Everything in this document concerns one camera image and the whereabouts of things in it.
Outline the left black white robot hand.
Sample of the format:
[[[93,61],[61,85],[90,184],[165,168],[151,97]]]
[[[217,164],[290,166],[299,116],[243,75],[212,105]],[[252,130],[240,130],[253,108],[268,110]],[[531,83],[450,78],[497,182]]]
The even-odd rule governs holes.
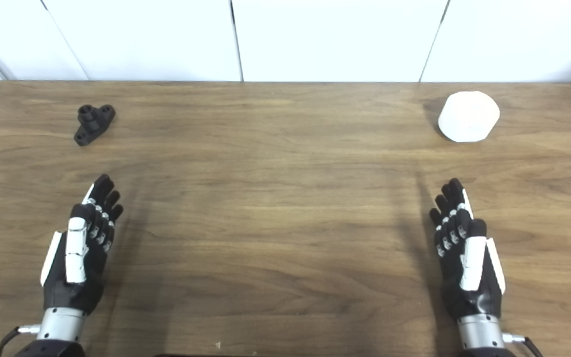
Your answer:
[[[64,231],[55,231],[41,269],[43,308],[68,308],[89,315],[105,289],[104,270],[124,212],[120,192],[102,174],[72,206]]]

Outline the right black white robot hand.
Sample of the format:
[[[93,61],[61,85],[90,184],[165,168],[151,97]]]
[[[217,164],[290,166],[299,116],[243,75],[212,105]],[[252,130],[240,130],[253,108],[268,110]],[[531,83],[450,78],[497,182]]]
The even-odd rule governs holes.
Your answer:
[[[441,191],[430,218],[446,310],[453,319],[476,314],[500,318],[506,282],[495,240],[489,237],[486,222],[474,216],[457,178]]]

